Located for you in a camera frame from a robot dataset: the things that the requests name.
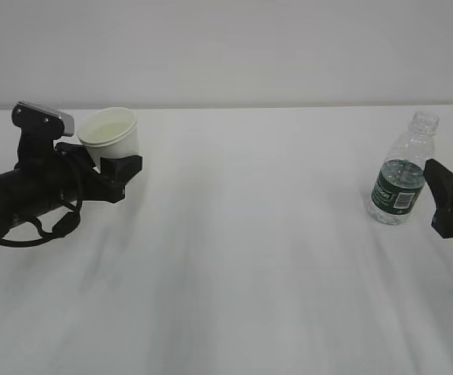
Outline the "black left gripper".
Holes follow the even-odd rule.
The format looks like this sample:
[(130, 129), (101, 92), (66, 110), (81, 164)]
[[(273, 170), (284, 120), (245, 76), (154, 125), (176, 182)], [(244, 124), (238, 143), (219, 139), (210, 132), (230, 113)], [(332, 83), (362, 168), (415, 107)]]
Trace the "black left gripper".
[(143, 169), (143, 157), (100, 159), (100, 172), (83, 145), (56, 142), (44, 134), (20, 135), (15, 171), (20, 210), (46, 213), (82, 202), (117, 203), (127, 184)]

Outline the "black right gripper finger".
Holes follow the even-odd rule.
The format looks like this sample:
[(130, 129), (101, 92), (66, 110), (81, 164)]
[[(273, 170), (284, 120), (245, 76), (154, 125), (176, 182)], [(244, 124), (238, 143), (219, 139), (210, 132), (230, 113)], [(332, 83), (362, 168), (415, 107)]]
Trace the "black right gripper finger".
[(423, 176), (436, 206), (431, 226), (442, 238), (453, 238), (453, 173), (428, 159)]

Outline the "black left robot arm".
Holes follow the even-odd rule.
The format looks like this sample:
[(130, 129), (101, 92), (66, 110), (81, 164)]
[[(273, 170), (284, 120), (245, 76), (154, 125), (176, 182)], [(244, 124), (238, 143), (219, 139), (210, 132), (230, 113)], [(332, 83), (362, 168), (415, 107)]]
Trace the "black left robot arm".
[(0, 245), (31, 248), (64, 238), (81, 221), (85, 202), (117, 203), (143, 169), (139, 155), (103, 158), (99, 168), (82, 145), (50, 144), (0, 174)]

